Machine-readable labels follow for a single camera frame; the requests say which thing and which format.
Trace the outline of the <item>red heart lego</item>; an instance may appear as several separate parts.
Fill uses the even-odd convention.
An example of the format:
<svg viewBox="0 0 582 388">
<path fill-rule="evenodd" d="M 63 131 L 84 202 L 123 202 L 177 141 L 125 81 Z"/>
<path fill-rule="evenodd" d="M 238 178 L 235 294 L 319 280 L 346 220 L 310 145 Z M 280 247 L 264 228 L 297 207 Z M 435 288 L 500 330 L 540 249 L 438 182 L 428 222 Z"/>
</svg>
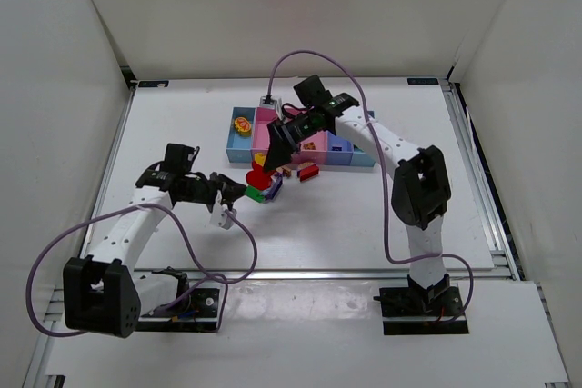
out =
<svg viewBox="0 0 582 388">
<path fill-rule="evenodd" d="M 274 171 L 265 172 L 261 164 L 253 162 L 251 170 L 246 174 L 246 183 L 258 191 L 267 190 L 272 184 Z"/>
</svg>

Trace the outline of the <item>yellow curved lego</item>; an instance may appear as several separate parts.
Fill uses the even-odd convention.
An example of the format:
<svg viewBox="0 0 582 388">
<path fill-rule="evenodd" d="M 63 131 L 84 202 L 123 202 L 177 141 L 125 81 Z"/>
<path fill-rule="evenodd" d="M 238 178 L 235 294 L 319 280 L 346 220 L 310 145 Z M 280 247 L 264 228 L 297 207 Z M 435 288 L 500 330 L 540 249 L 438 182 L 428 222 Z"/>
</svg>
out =
<svg viewBox="0 0 582 388">
<path fill-rule="evenodd" d="M 260 165 L 260 166 L 264 166 L 265 165 L 265 161 L 266 161 L 266 154 L 264 153 L 256 153 L 254 155 L 254 161 Z"/>
</svg>

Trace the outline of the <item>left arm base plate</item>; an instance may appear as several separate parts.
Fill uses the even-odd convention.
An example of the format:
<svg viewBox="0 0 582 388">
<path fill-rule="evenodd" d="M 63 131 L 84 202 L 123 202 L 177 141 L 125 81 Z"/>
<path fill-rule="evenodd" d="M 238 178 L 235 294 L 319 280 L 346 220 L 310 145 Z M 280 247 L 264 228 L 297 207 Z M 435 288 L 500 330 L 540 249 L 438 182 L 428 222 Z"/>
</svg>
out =
<svg viewBox="0 0 582 388">
<path fill-rule="evenodd" d="M 222 290 L 216 286 L 197 287 L 177 310 L 154 317 L 143 316 L 137 323 L 140 333 L 217 333 L 222 323 Z"/>
</svg>

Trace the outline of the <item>green lego plate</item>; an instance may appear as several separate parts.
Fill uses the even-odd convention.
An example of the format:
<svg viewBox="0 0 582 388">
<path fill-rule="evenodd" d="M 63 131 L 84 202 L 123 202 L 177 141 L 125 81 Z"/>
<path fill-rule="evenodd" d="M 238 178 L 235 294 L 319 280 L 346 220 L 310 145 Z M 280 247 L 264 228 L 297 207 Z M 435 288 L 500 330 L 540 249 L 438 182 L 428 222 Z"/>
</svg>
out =
<svg viewBox="0 0 582 388">
<path fill-rule="evenodd" d="M 248 185 L 246 187 L 245 196 L 258 203 L 263 203 L 265 201 L 265 196 L 263 195 L 263 192 L 251 185 Z"/>
</svg>

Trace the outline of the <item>yellow pineapple lego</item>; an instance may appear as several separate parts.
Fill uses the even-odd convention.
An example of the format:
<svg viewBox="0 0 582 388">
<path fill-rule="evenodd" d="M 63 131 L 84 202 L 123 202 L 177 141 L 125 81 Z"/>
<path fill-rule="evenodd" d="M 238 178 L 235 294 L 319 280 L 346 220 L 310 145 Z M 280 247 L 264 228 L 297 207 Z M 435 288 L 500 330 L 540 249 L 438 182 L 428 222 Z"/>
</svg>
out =
<svg viewBox="0 0 582 388">
<path fill-rule="evenodd" d="M 235 129 L 235 132 L 243 138 L 252 136 L 252 123 L 244 116 L 238 116 L 233 120 L 233 128 Z"/>
</svg>

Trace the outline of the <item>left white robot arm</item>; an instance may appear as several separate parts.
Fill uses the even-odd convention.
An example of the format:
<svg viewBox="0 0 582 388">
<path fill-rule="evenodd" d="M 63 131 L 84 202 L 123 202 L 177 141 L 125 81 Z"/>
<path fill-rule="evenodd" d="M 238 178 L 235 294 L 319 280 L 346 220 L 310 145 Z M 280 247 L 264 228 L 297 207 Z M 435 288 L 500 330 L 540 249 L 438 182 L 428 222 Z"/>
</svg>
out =
<svg viewBox="0 0 582 388">
<path fill-rule="evenodd" d="M 202 204 L 211 223 L 228 229 L 234 202 L 246 186 L 224 174 L 192 170 L 198 148 L 168 144 L 163 160 L 149 165 L 135 183 L 133 196 L 102 240 L 63 270 L 64 317 L 69 329 L 126 338 L 142 317 L 178 319 L 194 314 L 187 275 L 172 267 L 136 277 L 146 244 L 178 203 Z"/>
</svg>

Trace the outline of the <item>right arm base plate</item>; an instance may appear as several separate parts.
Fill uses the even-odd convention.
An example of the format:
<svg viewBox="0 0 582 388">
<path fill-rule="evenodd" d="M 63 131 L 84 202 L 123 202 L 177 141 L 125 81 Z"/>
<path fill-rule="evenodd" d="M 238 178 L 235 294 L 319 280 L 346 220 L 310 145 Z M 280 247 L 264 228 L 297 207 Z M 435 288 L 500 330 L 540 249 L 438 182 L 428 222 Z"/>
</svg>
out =
<svg viewBox="0 0 582 388">
<path fill-rule="evenodd" d="M 380 288 L 373 299 L 380 304 L 384 335 L 469 334 L 457 286 L 450 287 L 429 305 L 424 305 L 406 287 Z"/>
</svg>

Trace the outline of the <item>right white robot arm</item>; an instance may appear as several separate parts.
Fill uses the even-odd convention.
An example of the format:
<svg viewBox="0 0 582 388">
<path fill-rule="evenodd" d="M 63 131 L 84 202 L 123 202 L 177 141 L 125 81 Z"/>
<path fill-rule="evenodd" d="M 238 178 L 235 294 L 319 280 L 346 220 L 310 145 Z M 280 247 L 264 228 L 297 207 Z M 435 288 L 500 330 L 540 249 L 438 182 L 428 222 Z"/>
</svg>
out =
<svg viewBox="0 0 582 388">
<path fill-rule="evenodd" d="M 450 283 L 442 255 L 442 225 L 451 188 L 441 150 L 409 143 L 375 120 L 362 99 L 332 95 L 316 75 L 294 90 L 305 109 L 268 124 L 264 170 L 289 164 L 300 145 L 320 132 L 341 137 L 373 158 L 382 169 L 388 211 L 406 226 L 409 285 L 427 300 L 436 298 Z"/>
</svg>

